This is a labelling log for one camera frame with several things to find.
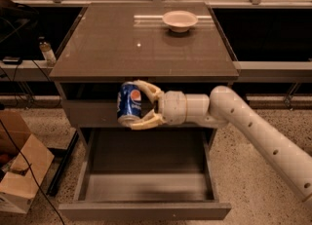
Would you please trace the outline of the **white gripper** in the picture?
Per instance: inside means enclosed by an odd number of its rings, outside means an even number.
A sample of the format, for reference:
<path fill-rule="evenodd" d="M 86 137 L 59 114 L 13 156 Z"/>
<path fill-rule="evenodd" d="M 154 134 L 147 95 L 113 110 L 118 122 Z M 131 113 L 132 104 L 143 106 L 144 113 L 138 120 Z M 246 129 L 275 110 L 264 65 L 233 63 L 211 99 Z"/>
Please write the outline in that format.
<path fill-rule="evenodd" d="M 143 118 L 130 124 L 135 131 L 149 130 L 161 126 L 180 125 L 186 119 L 186 96 L 183 92 L 168 91 L 164 93 L 157 86 L 145 81 L 135 80 L 133 84 L 144 92 L 151 103 L 158 100 L 158 113 L 149 111 Z"/>

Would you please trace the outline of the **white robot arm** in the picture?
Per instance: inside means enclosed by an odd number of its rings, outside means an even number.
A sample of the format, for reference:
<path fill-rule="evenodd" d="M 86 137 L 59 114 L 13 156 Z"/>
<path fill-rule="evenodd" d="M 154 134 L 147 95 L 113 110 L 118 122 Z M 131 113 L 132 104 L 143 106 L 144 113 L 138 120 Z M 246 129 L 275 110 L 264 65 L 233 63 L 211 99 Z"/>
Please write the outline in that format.
<path fill-rule="evenodd" d="M 157 108 L 130 124 L 133 130 L 162 125 L 196 124 L 220 129 L 232 124 L 289 185 L 298 198 L 312 208 L 312 157 L 256 114 L 232 89 L 213 88 L 209 95 L 163 92 L 137 80 L 134 82 Z"/>

